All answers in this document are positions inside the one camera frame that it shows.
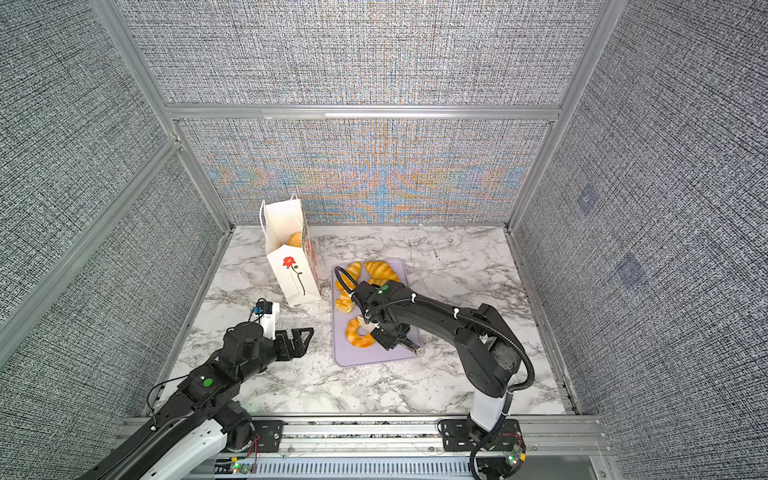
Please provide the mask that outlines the glazed donut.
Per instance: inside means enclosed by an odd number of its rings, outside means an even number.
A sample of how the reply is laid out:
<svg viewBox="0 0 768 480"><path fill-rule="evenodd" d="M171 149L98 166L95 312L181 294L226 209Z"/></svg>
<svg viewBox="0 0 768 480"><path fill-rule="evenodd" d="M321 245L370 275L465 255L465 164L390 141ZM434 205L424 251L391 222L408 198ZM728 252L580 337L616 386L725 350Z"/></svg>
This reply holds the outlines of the glazed donut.
<svg viewBox="0 0 768 480"><path fill-rule="evenodd" d="M362 316L356 316L347 323L346 339L353 347L369 348L375 344L372 335L375 328L374 324L366 323Z"/></svg>

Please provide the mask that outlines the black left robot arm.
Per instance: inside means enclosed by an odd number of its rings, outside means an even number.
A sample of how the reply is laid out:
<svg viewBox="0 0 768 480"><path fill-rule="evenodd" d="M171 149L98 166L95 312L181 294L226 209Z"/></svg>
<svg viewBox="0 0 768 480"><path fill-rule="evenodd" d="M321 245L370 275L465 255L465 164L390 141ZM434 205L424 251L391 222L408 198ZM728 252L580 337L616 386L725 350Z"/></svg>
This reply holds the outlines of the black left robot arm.
<svg viewBox="0 0 768 480"><path fill-rule="evenodd" d="M251 415L235 400L241 385L274 362L303 357L313 335L311 327L293 328L278 330L271 339L255 322L228 329L223 346L182 378L159 411L81 477L139 479L209 420L225 447L242 448L252 434Z"/></svg>

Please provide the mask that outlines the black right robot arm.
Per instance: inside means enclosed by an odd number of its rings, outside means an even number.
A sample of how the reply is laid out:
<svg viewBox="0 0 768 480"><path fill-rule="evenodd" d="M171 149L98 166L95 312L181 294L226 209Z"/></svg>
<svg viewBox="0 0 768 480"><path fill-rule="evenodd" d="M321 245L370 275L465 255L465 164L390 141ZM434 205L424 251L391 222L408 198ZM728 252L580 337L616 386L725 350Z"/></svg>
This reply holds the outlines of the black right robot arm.
<svg viewBox="0 0 768 480"><path fill-rule="evenodd" d="M361 282L349 289L374 340L386 350L414 349L412 327L437 336L457 352L474 388L469 419L484 433L504 416L511 395L532 386L535 369L524 347L499 312L488 304L458 308L418 294L400 282Z"/></svg>

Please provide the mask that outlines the white paper bag with rose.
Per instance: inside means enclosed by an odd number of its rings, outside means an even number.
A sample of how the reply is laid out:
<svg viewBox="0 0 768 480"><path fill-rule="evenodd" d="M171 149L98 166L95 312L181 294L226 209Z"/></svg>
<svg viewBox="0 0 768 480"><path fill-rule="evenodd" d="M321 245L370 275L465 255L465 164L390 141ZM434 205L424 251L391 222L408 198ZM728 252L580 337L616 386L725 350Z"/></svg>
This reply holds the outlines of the white paper bag with rose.
<svg viewBox="0 0 768 480"><path fill-rule="evenodd" d="M265 237L266 258L289 306L322 298L316 274L314 249L299 198L267 204L262 202L259 220ZM303 247L287 245L290 236L303 233Z"/></svg>

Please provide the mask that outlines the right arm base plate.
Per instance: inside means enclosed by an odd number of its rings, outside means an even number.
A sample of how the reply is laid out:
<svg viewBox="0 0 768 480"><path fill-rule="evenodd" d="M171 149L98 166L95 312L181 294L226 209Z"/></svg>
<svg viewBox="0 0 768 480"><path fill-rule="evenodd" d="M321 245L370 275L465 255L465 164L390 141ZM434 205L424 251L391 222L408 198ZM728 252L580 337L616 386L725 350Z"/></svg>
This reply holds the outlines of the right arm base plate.
<svg viewBox="0 0 768 480"><path fill-rule="evenodd" d="M447 452L471 452L481 443L481 451L503 453L511 466L518 466L526 460L527 447L516 419L505 418L502 425L485 442L482 440L490 431L483 430L469 417L440 420L437 428L443 449Z"/></svg>

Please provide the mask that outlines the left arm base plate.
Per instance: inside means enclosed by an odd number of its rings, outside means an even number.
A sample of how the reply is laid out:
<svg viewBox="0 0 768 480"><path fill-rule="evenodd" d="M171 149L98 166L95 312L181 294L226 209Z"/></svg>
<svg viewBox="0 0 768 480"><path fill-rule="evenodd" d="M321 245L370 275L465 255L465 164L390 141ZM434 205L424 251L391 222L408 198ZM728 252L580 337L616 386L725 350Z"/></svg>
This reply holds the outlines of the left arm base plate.
<svg viewBox="0 0 768 480"><path fill-rule="evenodd" d="M250 436L243 447L245 453L277 453L283 437L285 422L274 419L251 421Z"/></svg>

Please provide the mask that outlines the braided bread roll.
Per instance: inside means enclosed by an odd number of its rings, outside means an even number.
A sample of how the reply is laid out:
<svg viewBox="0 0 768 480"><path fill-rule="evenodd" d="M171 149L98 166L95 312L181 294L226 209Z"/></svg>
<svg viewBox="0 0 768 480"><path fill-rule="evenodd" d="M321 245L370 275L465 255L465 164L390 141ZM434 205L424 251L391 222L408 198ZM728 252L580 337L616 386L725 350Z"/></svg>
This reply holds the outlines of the braided bread roll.
<svg viewBox="0 0 768 480"><path fill-rule="evenodd" d="M356 308L351 296L346 292L340 293L340 296L335 300L335 306L343 314L349 314Z"/></svg>

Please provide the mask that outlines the red-brown triangular pastry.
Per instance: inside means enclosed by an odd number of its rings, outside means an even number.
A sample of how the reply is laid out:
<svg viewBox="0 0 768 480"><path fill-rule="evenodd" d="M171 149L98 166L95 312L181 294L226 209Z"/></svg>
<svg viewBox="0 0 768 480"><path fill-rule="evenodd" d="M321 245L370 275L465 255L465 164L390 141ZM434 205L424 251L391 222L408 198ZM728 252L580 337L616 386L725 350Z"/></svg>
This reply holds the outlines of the red-brown triangular pastry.
<svg viewBox="0 0 768 480"><path fill-rule="evenodd" d="M287 242L288 246L295 248L303 247L303 233L301 231L292 234Z"/></svg>

